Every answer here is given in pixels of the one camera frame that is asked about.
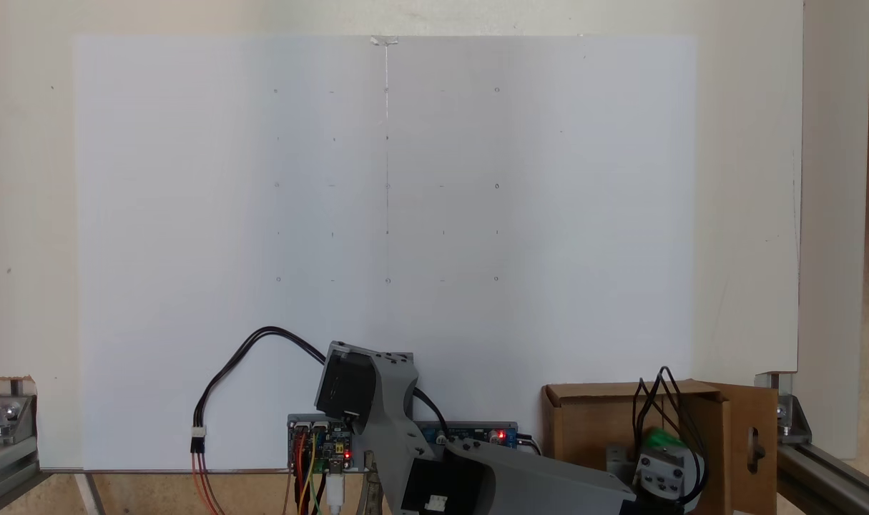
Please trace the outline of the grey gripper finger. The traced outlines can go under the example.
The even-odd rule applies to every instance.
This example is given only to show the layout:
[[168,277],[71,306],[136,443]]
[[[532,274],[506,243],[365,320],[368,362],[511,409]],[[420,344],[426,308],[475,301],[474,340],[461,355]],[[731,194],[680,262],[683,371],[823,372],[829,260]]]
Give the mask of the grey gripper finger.
[[682,451],[682,460],[682,498],[698,499],[707,482],[705,457],[695,451]]

